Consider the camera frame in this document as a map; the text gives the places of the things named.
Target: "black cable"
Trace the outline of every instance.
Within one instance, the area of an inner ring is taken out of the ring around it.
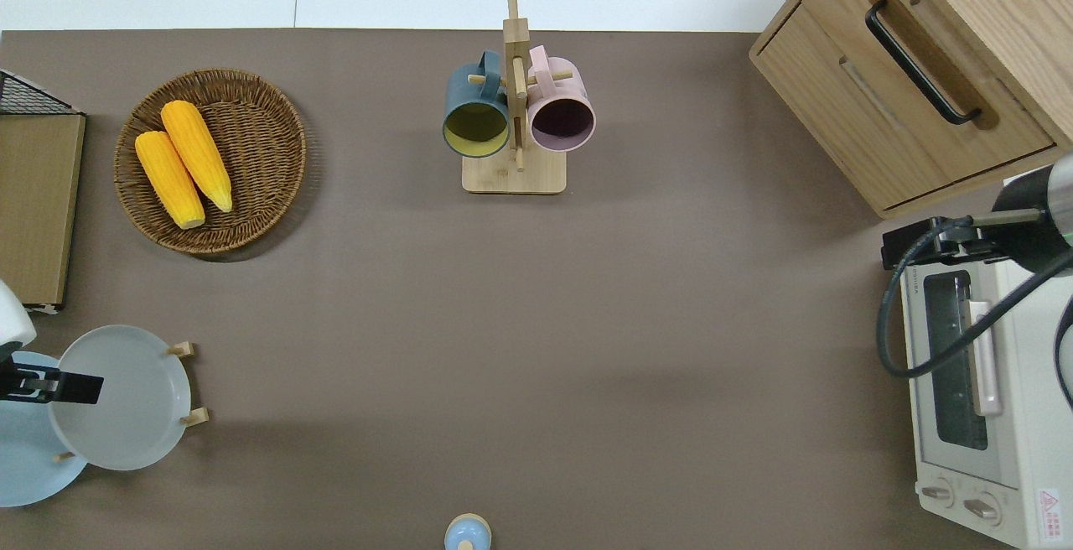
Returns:
[[[1062,388],[1062,395],[1065,396],[1065,401],[1070,404],[1070,410],[1073,410],[1073,390],[1070,390],[1069,383],[1065,382],[1064,375],[1062,375],[1062,363],[1058,359],[1062,347],[1062,340],[1065,339],[1065,333],[1073,328],[1073,298],[1070,298],[1069,304],[1065,304],[1065,310],[1062,312],[1061,319],[1058,321],[1058,333],[1055,333],[1055,371],[1058,373],[1058,386]],[[1073,356],[1067,356],[1067,359],[1073,359]]]
[[[909,247],[909,251],[901,256],[898,266],[894,268],[894,274],[891,276],[891,282],[886,286],[886,291],[883,293],[883,299],[880,301],[879,314],[876,321],[876,346],[879,348],[879,359],[883,365],[884,370],[891,375],[895,375],[897,378],[916,378],[920,375],[928,374],[929,371],[936,370],[943,366],[943,363],[949,362],[954,359],[955,355],[959,352],[965,351],[972,341],[979,339],[981,333],[985,332],[986,329],[990,328],[995,323],[1003,316],[1009,310],[1012,310],[1017,302],[1021,302],[1027,295],[1032,294],[1037,287],[1042,286],[1046,280],[1054,278],[1054,276],[1059,274],[1059,272],[1064,271],[1065,268],[1073,266],[1073,249],[1070,251],[1062,252],[1056,258],[1050,259],[1050,263],[1042,270],[1032,274],[1032,278],[1025,280],[1025,282],[1015,287],[1012,293],[1005,295],[1001,301],[996,302],[991,310],[988,310],[975,324],[970,325],[965,332],[961,332],[960,337],[957,337],[950,344],[949,347],[942,348],[941,352],[932,352],[931,358],[927,359],[924,363],[915,368],[908,368],[908,370],[902,370],[894,363],[891,358],[891,350],[887,346],[887,335],[888,335],[888,324],[891,319],[891,306],[893,306],[894,298],[898,294],[898,282],[901,279],[901,273],[905,272],[906,267],[909,267],[909,263],[915,258],[917,253],[920,253],[925,246],[939,237],[942,233],[950,232],[951,228],[956,226],[972,226],[972,218],[959,218],[951,219],[951,221],[943,221],[941,225],[935,226],[935,228],[929,229],[924,236],[920,237],[914,244]]]

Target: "yellow corn cob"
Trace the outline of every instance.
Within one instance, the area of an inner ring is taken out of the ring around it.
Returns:
[[[167,133],[142,133],[134,139],[134,152],[137,152],[137,160],[145,168],[157,198],[160,198],[175,224],[179,228],[195,228],[204,224],[205,207]]]
[[[230,213],[231,179],[197,106],[189,101],[170,101],[160,117],[194,182],[218,209]]]

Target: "drawer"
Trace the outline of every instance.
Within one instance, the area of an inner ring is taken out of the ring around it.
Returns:
[[[910,130],[856,79],[854,65],[804,9],[754,62],[873,210],[945,182]]]
[[[808,12],[823,28],[839,57],[855,70],[861,90],[873,96],[873,106],[915,138],[908,152],[892,155],[891,167],[930,161],[942,181],[935,188],[940,188],[1054,145],[934,0],[886,0],[878,13],[882,27],[943,99],[961,114],[981,110],[961,125],[946,121],[866,27],[866,15],[879,1],[803,0],[798,13]]]

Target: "oven door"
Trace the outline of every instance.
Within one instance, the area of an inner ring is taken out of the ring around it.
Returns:
[[[910,267],[902,283],[912,366],[952,341],[997,301],[995,271],[985,264]],[[1012,417],[1003,401],[1009,375],[988,329],[973,347],[911,382],[918,459],[1018,488]]]

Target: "pink mug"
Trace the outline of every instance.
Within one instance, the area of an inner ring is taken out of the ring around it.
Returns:
[[[529,76],[536,79],[528,87],[527,112],[533,140],[553,152],[582,148],[592,136],[596,116],[577,66],[561,57],[547,57],[544,45],[529,49],[529,57],[533,62]],[[568,79],[553,77],[567,72],[571,73]]]

